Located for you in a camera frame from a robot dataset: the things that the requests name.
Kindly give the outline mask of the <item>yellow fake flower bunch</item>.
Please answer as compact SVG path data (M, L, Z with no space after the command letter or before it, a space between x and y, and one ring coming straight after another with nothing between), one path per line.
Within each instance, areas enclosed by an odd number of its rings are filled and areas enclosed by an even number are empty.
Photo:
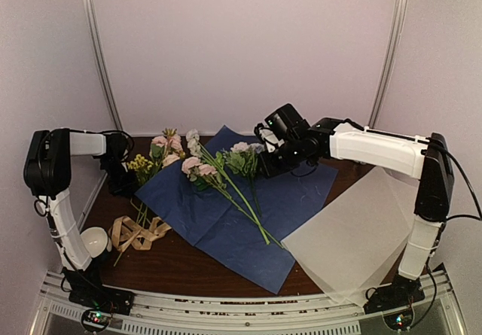
M137 154L134 159L127 164L127 168L135 172L139 188L151 178L153 166L154 163L141 154ZM136 223L143 227L142 222L147 214L146 206L142 201L139 201L139 204L135 205L135 208L138 211Z

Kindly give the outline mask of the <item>white fake flower long stem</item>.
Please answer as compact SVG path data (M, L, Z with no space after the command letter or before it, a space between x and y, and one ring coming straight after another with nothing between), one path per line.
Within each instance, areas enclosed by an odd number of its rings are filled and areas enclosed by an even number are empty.
M266 244L277 243L273 235L261 223L261 206L255 188L258 160L264 146L258 143L237 142L229 150L210 154L200 142L200 135L193 129L186 135L191 155L184 160L182 172L199 190L211 187L217 190L236 209L244 214L259 229ZM252 201L231 178L232 175L247 180Z

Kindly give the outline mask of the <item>pink fake rose stem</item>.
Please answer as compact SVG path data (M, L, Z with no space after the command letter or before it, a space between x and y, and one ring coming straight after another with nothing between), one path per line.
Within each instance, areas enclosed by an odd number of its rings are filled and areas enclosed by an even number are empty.
M282 248L282 244L264 227L254 207L222 166L215 164L214 161L189 157L182 163L182 172L199 190L211 187L218 191L239 212L255 224L267 245L274 243Z

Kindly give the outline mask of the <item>blue wrapping paper sheet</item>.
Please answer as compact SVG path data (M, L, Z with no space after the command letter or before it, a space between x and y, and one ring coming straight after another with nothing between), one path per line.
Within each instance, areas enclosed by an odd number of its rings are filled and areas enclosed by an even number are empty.
M260 221L274 236L267 244L255 222L237 207L243 194L252 201L248 183L231 176L226 199L217 190L198 190L182 172L181 162L162 169L142 186L136 196L190 245L223 266L276 294L283 286L294 258L279 243L321 211L337 177L324 164L312 170L301 165L293 174L260 177L255 182Z

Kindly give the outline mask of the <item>pale rose leafy stem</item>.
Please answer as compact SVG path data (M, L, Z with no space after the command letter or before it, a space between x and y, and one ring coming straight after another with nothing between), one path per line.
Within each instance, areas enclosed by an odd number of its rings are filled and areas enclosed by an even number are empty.
M259 155L263 151L263 145L259 143L248 144L247 142L238 142L233 145L229 151L222 151L224 162L231 172L243 177L249 183L255 201L255 207L259 215L261 215L261 207L255 188L255 179L258 175Z

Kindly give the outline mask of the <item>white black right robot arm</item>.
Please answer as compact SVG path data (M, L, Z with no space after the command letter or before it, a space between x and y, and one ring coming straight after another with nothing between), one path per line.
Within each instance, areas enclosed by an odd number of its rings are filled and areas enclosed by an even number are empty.
M415 220L398 267L401 278L386 289L393 306L411 298L413 281L426 270L450 211L454 174L445 138L439 133L423 137L383 132L330 117L311 125L290 103L257 124L254 134L265 147L258 170L266 178L290 172L301 163L316 166L320 159L335 159L379 166L419 182Z

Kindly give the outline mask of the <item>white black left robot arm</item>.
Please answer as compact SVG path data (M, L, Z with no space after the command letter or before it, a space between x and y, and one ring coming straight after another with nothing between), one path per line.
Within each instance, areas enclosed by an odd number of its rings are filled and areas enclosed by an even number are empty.
M130 198L139 188L136 174L127 168L133 148L133 138L120 130L60 128L33 133L23 180L35 198L35 211L47 219L50 236L67 270L85 271L94 259L81 238L72 211L71 158L88 156L98 160L107 175L110 194Z

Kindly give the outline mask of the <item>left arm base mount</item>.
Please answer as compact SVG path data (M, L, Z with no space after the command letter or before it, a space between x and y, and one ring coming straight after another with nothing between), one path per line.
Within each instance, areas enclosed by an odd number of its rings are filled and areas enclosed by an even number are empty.
M104 286L99 272L85 272L63 268L61 289L69 301L81 305L81 326L90 333L106 330L114 315L129 315L133 307L134 293L128 290Z

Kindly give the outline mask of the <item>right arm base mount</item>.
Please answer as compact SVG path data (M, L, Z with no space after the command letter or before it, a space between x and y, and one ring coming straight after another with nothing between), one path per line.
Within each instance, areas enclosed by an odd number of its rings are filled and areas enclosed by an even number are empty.
M396 275L390 284L367 289L365 298L363 310L366 315L378 313L390 330L402 332L409 330L414 323L413 305L426 297L419 279L409 280Z

